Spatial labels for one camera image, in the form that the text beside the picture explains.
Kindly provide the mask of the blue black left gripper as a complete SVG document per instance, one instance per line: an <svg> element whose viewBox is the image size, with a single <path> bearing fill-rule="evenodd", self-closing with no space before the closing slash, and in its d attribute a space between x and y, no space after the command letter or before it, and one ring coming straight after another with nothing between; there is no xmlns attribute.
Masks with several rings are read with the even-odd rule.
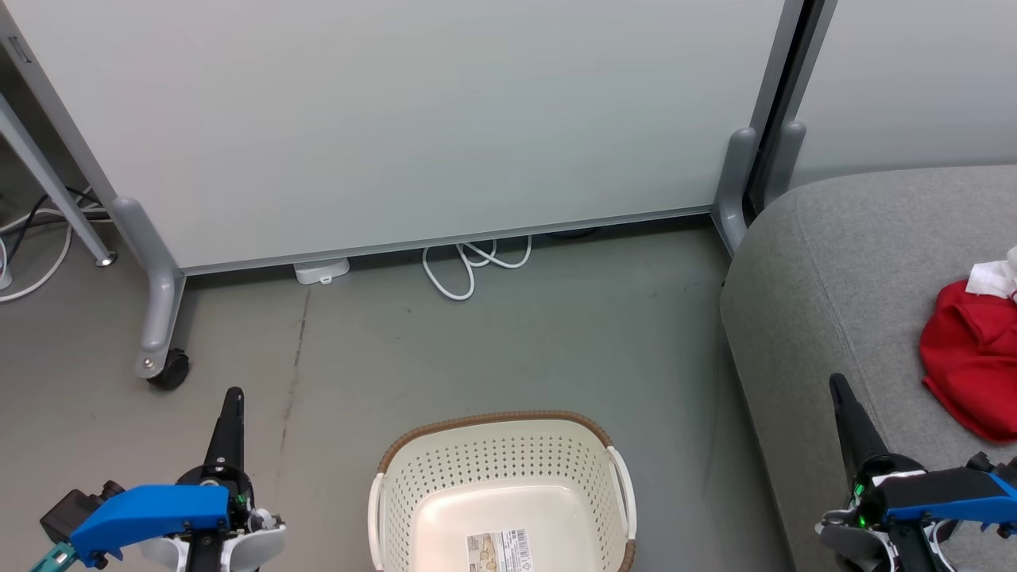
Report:
<svg viewBox="0 0 1017 572"><path fill-rule="evenodd" d="M210 537L222 547L244 528L253 511L253 487L245 471L245 394L226 391L204 465L175 484L139 485L116 493L72 530L70 544L83 564L98 568L106 556L151 539Z"/></svg>

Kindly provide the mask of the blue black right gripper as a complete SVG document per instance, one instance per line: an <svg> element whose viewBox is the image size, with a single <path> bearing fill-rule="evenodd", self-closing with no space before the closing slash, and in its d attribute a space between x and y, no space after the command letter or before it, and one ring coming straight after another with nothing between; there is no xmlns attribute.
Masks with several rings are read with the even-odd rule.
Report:
<svg viewBox="0 0 1017 572"><path fill-rule="evenodd" d="M846 477L853 479L872 457L889 454L885 442L842 373L829 377L829 394ZM973 522L1015 535L1015 461L991 463L978 453L951 470L895 472L857 485L851 522L885 539L892 571L947 571L943 528Z"/></svg>

